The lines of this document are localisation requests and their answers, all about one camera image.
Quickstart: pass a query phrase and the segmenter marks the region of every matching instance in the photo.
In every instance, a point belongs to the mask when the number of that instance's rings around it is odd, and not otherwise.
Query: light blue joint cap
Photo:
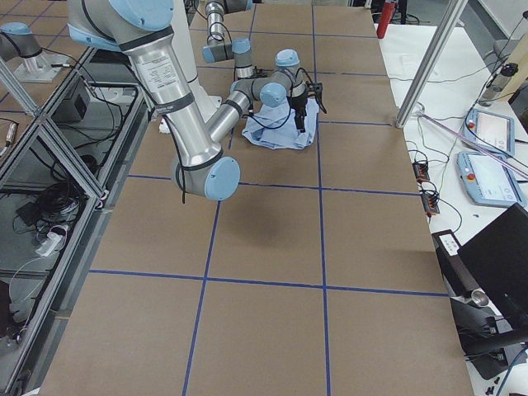
[[[8,22],[0,27],[2,33],[9,35],[30,35],[32,31],[25,23],[22,22]]]
[[[201,54],[204,56],[204,61],[207,64],[213,64],[215,62],[213,51],[211,51],[211,48],[208,45],[202,47]]]
[[[73,41],[79,44],[86,45],[88,47],[98,48],[99,50],[109,50],[115,52],[121,52],[119,45],[115,41],[103,39],[98,35],[93,35],[87,31],[82,31],[77,27],[68,23],[69,35]]]
[[[231,48],[235,54],[246,54],[251,50],[251,43],[248,38],[234,39]]]
[[[277,107],[286,99],[286,88],[278,82],[269,82],[261,89],[261,102],[269,107]]]
[[[171,24],[174,0],[109,0],[119,15],[144,31],[160,31]]]
[[[291,68],[299,63],[299,56],[294,49],[283,49],[275,57],[275,65],[278,68]]]
[[[205,197],[210,200],[227,200],[240,182],[240,166],[231,157],[219,159],[205,179]]]

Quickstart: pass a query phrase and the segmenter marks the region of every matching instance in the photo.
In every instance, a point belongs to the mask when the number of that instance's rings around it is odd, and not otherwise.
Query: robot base
[[[66,64],[68,57],[64,55],[46,54],[46,60],[49,64]],[[42,71],[32,73],[24,64],[21,64],[15,70],[15,77],[21,83],[52,83],[57,74],[63,68],[43,68]]]

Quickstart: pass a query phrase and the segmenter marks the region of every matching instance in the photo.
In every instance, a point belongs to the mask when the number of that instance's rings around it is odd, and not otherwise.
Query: blue cloth
[[[271,128],[281,125],[291,111],[290,118],[278,130],[269,130],[259,125],[252,118],[247,118],[246,127],[242,135],[257,146],[269,149],[296,149],[302,150],[310,146],[314,141],[315,126],[317,124],[317,113],[319,106],[314,99],[308,99],[306,105],[306,117],[304,118],[305,132],[300,133],[295,127],[295,111],[290,109],[288,101],[284,101],[278,107],[262,106],[260,112],[254,117],[263,125]]]

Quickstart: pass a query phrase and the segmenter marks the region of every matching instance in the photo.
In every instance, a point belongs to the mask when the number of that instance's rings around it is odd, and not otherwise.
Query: sticker
[[[455,241],[453,235],[450,233],[441,235],[440,241],[450,256],[457,256],[459,254],[459,244]]]
[[[151,92],[158,92],[160,89],[180,83],[176,69],[168,55],[138,64],[138,70]]]

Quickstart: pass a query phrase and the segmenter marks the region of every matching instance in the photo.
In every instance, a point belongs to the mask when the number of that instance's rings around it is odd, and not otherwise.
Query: red fire extinguisher
[[[378,22],[378,30],[376,31],[379,39],[383,39],[385,37],[387,26],[389,25],[389,22],[393,17],[395,8],[396,8],[395,0],[385,0],[385,4],[383,5],[383,10],[381,11],[381,18],[379,19],[379,22]]]

